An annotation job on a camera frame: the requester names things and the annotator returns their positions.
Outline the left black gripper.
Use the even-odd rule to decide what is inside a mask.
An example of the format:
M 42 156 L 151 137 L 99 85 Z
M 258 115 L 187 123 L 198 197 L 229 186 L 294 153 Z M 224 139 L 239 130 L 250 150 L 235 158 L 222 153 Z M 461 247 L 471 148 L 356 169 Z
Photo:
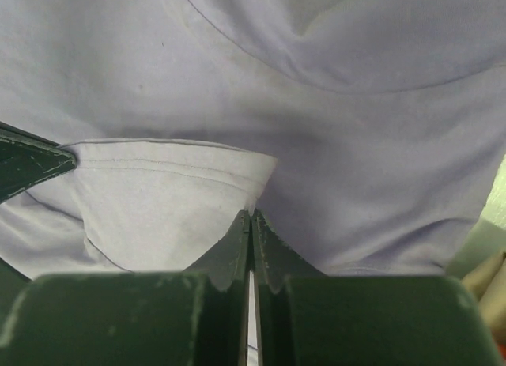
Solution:
M 77 167 L 76 156 L 53 141 L 1 124 L 1 202 Z M 32 280 L 0 260 L 0 322 Z

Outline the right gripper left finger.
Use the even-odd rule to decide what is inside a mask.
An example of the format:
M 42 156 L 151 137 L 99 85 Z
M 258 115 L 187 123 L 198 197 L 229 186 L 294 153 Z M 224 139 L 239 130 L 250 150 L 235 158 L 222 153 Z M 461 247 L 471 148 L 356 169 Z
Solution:
M 54 274 L 13 302 L 4 365 L 245 365 L 251 218 L 180 272 Z

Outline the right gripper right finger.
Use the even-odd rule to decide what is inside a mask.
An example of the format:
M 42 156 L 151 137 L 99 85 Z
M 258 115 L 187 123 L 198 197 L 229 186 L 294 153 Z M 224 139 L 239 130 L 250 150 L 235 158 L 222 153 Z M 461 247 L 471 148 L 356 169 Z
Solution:
M 251 219 L 261 365 L 502 365 L 453 277 L 329 277 Z

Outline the purple t shirt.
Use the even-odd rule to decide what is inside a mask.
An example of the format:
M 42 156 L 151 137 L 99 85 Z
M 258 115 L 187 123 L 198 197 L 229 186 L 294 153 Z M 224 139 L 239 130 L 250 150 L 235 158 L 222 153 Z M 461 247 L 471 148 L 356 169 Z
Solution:
M 29 278 L 181 270 L 242 209 L 326 274 L 441 274 L 505 154 L 505 0 L 1 0 Z

